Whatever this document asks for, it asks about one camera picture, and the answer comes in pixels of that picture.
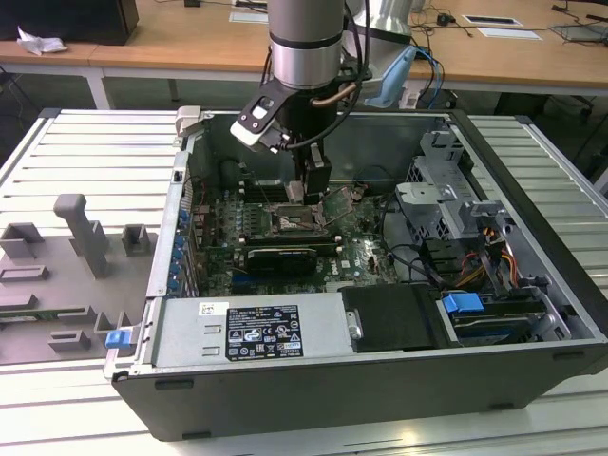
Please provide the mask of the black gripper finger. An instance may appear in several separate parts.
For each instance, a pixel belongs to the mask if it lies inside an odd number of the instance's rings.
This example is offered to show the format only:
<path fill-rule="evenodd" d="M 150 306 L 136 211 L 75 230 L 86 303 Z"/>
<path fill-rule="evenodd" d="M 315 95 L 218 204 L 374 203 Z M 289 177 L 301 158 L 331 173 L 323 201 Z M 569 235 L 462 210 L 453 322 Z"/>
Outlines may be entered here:
<path fill-rule="evenodd" d="M 317 204 L 325 194 L 330 176 L 332 164 L 324 154 L 322 143 L 313 143 L 310 154 L 305 160 L 305 175 L 303 178 L 304 203 Z"/>

